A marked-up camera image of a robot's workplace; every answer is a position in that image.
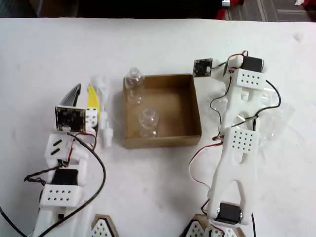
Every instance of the red object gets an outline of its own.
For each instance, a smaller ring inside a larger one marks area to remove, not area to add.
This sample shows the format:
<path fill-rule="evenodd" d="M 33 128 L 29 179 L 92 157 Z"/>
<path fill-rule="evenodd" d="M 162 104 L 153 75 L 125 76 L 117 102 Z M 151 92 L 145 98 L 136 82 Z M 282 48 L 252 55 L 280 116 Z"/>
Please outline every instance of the red object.
<path fill-rule="evenodd" d="M 316 0 L 305 0 L 303 6 L 306 6 L 309 3 L 316 4 Z"/>
<path fill-rule="evenodd" d="M 244 0 L 231 0 L 231 7 L 232 6 L 235 6 L 235 5 L 243 5 L 244 4 Z M 225 12 L 226 10 L 225 9 L 220 9 L 218 10 L 217 12 L 217 16 L 216 16 L 216 20 L 223 20 L 224 19 L 224 16 L 225 16 Z"/>

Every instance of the clear plastic bag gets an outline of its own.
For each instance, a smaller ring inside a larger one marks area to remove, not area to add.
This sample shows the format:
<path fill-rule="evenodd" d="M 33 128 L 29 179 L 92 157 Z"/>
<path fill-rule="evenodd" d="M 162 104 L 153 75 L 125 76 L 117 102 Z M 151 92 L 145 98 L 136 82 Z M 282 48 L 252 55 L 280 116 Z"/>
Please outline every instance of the clear plastic bag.
<path fill-rule="evenodd" d="M 241 97 L 244 100 L 247 100 L 248 94 L 244 93 Z M 219 100 L 215 100 L 212 103 L 212 107 L 215 110 L 217 110 L 221 115 L 223 115 L 227 106 L 227 101 L 228 100 L 226 97 Z M 278 102 L 278 97 L 277 97 L 277 94 L 274 92 L 274 90 L 272 88 L 265 88 L 264 93 L 262 95 L 262 108 L 276 105 L 277 102 Z M 211 109 L 210 111 L 212 112 L 212 115 L 216 116 L 218 119 L 218 115 L 216 114 L 216 112 L 212 111 Z M 285 102 L 282 102 L 280 107 L 275 108 L 275 109 L 265 110 L 260 113 L 259 115 L 260 118 L 257 120 L 259 132 L 260 132 L 260 144 L 259 144 L 260 148 L 265 147 L 267 143 L 276 139 L 283 132 L 284 128 L 286 127 L 288 121 L 290 120 L 294 112 L 295 112 L 295 109 L 291 105 Z M 237 124 L 243 121 L 245 121 L 244 117 L 241 115 L 238 115 L 234 121 L 234 124 Z M 246 128 L 246 124 L 244 123 L 237 127 Z"/>

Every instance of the bracket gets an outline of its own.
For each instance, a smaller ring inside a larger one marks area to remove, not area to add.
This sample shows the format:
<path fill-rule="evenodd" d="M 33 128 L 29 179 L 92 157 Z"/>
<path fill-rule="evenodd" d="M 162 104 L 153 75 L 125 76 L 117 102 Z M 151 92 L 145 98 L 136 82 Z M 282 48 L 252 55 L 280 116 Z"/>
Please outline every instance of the bracket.
<path fill-rule="evenodd" d="M 213 176 L 211 190 L 208 193 L 208 215 L 214 219 L 219 214 L 221 195 L 232 181 L 236 181 L 240 193 L 240 223 L 248 225 L 251 220 L 254 189 L 256 183 L 256 156 L 259 147 L 259 133 L 236 127 L 229 128 L 224 136 L 221 160 Z M 235 156 L 242 153 L 242 160 Z M 220 222 L 221 225 L 232 227 L 234 224 Z"/>
<path fill-rule="evenodd" d="M 261 108 L 261 97 L 265 86 L 265 78 L 262 73 L 237 69 L 232 75 L 231 87 L 228 92 L 228 103 L 226 112 L 223 115 L 223 122 L 220 132 L 232 126 L 234 119 L 242 114 L 251 117 Z M 248 99 L 242 98 L 243 91 L 249 93 Z"/>

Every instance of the perforated panel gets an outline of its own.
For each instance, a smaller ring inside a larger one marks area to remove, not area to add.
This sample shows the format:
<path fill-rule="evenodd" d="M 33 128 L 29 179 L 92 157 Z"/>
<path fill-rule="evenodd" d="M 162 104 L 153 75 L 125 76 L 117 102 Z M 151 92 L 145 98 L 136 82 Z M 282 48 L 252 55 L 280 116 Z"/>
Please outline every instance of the perforated panel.
<path fill-rule="evenodd" d="M 233 74 L 233 81 L 237 86 L 262 90 L 264 89 L 266 80 L 263 73 L 237 69 Z"/>
<path fill-rule="evenodd" d="M 92 233 L 92 237 L 112 237 L 110 229 L 105 220 L 99 219 L 97 224 L 95 224 Z"/>
<path fill-rule="evenodd" d="M 88 126 L 95 127 L 98 123 L 98 110 L 95 107 L 88 107 L 85 111 L 85 130 Z"/>
<path fill-rule="evenodd" d="M 228 148 L 242 153 L 252 153 L 258 149 L 259 133 L 246 130 L 231 128 L 225 135 L 225 141 Z"/>
<path fill-rule="evenodd" d="M 76 185 L 46 184 L 40 199 L 40 206 L 75 207 L 78 205 L 82 187 Z"/>
<path fill-rule="evenodd" d="M 186 237 L 203 237 L 205 234 L 202 226 L 198 221 L 193 221 L 186 234 Z"/>

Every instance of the dark floor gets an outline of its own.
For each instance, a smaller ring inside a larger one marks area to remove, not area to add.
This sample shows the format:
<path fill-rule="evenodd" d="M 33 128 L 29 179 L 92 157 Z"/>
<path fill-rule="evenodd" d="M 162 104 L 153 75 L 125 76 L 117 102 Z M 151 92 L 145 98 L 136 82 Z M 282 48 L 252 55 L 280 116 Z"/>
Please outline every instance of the dark floor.
<path fill-rule="evenodd" d="M 225 14 L 226 20 L 242 21 L 316 21 L 316 8 L 295 6 L 295 0 L 245 0 Z"/>
<path fill-rule="evenodd" d="M 237 5 L 226 11 L 226 20 L 243 21 L 269 21 L 269 22 L 291 22 L 291 21 L 314 21 L 316 22 L 316 7 L 304 9 L 302 6 L 295 6 L 295 0 L 245 0 L 244 5 Z M 74 4 L 74 10 L 69 14 L 61 16 L 80 16 L 80 17 L 102 17 L 99 15 L 84 15 L 78 13 L 78 8 Z M 0 0 L 0 17 L 36 17 L 28 0 Z M 205 16 L 198 14 L 198 18 L 213 18 L 214 16 Z"/>

